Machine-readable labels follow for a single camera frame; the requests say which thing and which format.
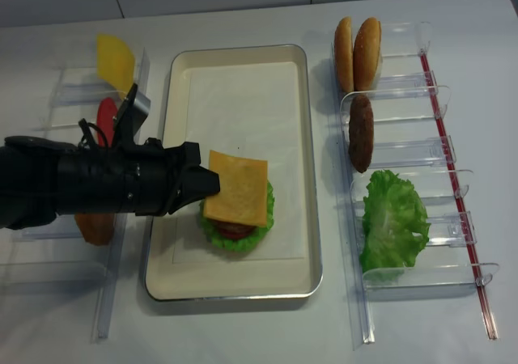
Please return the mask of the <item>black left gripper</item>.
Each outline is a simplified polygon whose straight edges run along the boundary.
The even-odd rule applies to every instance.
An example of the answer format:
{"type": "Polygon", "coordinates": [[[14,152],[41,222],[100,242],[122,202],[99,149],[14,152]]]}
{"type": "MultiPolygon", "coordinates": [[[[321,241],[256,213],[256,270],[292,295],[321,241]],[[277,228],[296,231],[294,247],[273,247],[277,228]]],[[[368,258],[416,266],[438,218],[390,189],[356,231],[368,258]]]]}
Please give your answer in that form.
{"type": "Polygon", "coordinates": [[[219,175],[200,166],[197,143],[122,149],[77,149],[57,165],[58,214],[134,213],[163,216],[220,192],[219,175]]]}

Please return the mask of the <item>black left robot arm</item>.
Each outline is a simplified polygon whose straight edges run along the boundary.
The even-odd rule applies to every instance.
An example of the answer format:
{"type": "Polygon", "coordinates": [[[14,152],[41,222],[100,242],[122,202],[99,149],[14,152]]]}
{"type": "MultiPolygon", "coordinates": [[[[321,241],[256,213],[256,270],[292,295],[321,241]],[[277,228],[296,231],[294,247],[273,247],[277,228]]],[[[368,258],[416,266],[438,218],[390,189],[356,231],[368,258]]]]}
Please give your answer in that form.
{"type": "Polygon", "coordinates": [[[67,214],[160,217],[219,190],[192,142],[85,148],[17,136],[1,148],[1,226],[13,230],[67,214]]]}

